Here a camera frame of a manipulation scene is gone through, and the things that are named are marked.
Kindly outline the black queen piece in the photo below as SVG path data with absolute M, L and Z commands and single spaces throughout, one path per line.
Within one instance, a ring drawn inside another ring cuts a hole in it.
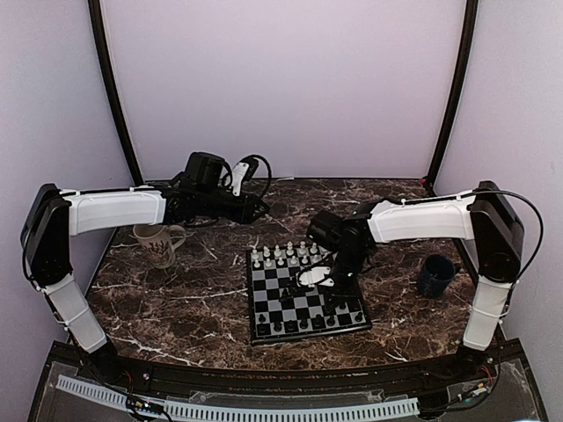
M 317 315 L 317 316 L 313 319 L 313 328 L 314 328 L 314 329 L 321 329 L 323 323 L 324 323 L 324 318 L 323 318 L 321 315 Z

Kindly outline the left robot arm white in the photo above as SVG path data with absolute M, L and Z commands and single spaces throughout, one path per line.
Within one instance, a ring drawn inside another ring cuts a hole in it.
M 122 227 L 197 226 L 201 219 L 251 224 L 267 214 L 269 191 L 247 192 L 259 166 L 266 182 L 273 171 L 259 154 L 229 165 L 224 158 L 192 153 L 186 167 L 168 180 L 105 189 L 63 189 L 54 183 L 39 187 L 20 234 L 22 272 L 42 293 L 63 328 L 91 357 L 89 367 L 105 383 L 124 375 L 123 362 L 94 315 L 74 268 L 74 248 L 81 237 L 111 235 Z

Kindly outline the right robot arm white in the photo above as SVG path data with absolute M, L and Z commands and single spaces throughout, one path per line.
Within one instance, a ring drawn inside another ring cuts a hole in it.
M 337 288 L 356 281 L 368 250 L 378 244 L 427 238 L 473 242 L 479 278 L 464 330 L 467 348 L 450 360 L 449 373 L 466 382 L 480 371 L 480 351 L 492 342 L 508 292 L 520 277 L 523 254 L 523 223 L 493 181 L 449 196 L 366 202 L 344 217 L 322 210 L 306 235 L 335 253 L 330 276 Z

